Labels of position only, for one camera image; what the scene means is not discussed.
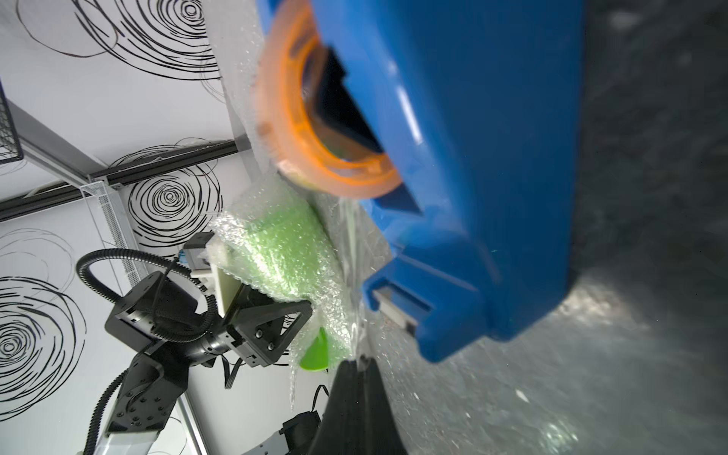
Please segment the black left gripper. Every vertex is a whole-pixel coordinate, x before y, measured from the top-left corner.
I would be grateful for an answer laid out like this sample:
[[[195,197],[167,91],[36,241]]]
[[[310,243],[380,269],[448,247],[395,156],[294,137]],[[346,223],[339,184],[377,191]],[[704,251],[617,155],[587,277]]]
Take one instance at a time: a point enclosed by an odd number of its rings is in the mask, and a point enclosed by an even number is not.
[[[244,284],[223,320],[201,339],[204,360],[233,353],[251,367],[273,365],[312,314],[309,301],[277,303]]]

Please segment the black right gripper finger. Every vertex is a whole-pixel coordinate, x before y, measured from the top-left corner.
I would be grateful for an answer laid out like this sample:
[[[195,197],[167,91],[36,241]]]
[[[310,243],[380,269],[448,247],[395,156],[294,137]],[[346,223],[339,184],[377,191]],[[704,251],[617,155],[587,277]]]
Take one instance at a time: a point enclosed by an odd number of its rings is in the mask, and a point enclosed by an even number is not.
[[[311,454],[405,454],[374,358],[339,364]]]

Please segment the green plastic wine glass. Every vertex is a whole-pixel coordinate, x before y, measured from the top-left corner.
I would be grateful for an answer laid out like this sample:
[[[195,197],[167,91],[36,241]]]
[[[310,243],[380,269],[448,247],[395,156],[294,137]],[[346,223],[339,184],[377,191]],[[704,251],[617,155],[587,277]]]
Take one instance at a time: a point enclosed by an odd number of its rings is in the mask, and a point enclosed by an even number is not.
[[[289,348],[298,367],[320,372],[351,355],[349,291],[334,247],[307,202],[249,214],[231,225],[227,237],[244,282],[281,303],[311,303],[313,314]]]

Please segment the blue tape dispenser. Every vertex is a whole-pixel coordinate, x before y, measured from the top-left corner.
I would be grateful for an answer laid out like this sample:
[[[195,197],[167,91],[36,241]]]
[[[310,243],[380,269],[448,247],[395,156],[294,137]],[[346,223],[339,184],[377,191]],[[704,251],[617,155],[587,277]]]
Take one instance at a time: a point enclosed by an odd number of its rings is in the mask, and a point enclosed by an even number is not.
[[[582,1],[308,1],[402,178],[356,199],[392,259],[367,305],[442,361],[509,341],[566,297]]]

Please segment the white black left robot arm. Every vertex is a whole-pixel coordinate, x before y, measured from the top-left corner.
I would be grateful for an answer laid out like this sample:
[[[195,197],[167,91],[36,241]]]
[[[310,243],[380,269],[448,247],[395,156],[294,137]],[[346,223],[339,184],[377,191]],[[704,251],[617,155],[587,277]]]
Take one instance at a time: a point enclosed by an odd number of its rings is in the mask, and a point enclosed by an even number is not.
[[[91,417],[86,454],[147,454],[187,392],[191,368],[223,365],[231,388],[244,367],[275,365],[311,318],[308,301],[275,303],[241,287],[226,316],[213,307],[199,313],[195,299],[164,272],[148,275],[124,296],[90,271],[85,284],[114,307],[105,330],[136,352],[104,390]]]

